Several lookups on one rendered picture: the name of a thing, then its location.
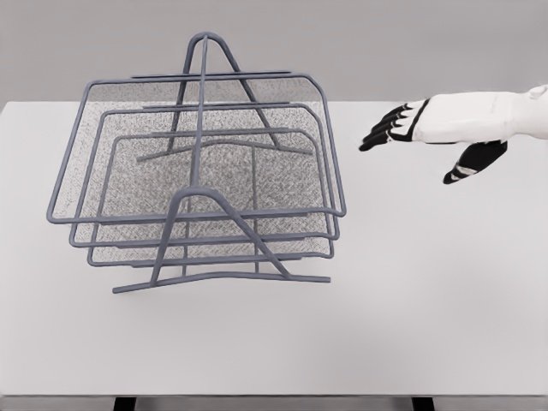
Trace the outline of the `small grey mesh tray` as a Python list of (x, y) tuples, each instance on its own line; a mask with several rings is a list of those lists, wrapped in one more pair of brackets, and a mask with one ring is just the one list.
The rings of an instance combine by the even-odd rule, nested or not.
[[(175, 192), (191, 184), (190, 132), (120, 135), (99, 153), (76, 234), (95, 263), (155, 260)], [(217, 190), (279, 258), (327, 256), (336, 232), (334, 194), (322, 146), (300, 128), (208, 130), (199, 185)], [(180, 206), (166, 257), (252, 257), (259, 253), (210, 199)]]

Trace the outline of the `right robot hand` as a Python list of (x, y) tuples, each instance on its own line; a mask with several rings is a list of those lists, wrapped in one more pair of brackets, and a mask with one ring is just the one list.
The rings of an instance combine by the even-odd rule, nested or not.
[(468, 146), (443, 179), (445, 185), (474, 176), (492, 165), (519, 134), (512, 92), (459, 92), (407, 102), (388, 111), (372, 126), (359, 150), (388, 142)]

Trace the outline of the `medium grey mesh tray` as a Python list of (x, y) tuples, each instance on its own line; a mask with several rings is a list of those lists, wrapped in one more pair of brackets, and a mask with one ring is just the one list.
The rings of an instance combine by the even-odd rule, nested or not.
[(314, 104), (114, 110), (92, 143), (73, 242), (150, 247), (175, 193), (219, 192), (264, 236), (330, 237), (342, 208)]

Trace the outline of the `large grey mesh tray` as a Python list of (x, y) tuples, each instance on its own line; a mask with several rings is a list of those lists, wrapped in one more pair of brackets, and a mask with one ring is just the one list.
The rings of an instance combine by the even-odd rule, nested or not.
[[(83, 203), (81, 193), (89, 177), (91, 145), (98, 137), (98, 125), (106, 113), (114, 110), (153, 108), (198, 111), (199, 96), (200, 74), (94, 80), (88, 83), (78, 107), (46, 212), (49, 221), (59, 224), (79, 222), (78, 210)], [(325, 94), (314, 79), (306, 74), (291, 72), (207, 74), (204, 98), (205, 109), (219, 108), (223, 105), (316, 105), (327, 128), (328, 154), (342, 202), (342, 208), (336, 217), (344, 216), (346, 204), (330, 113)]]

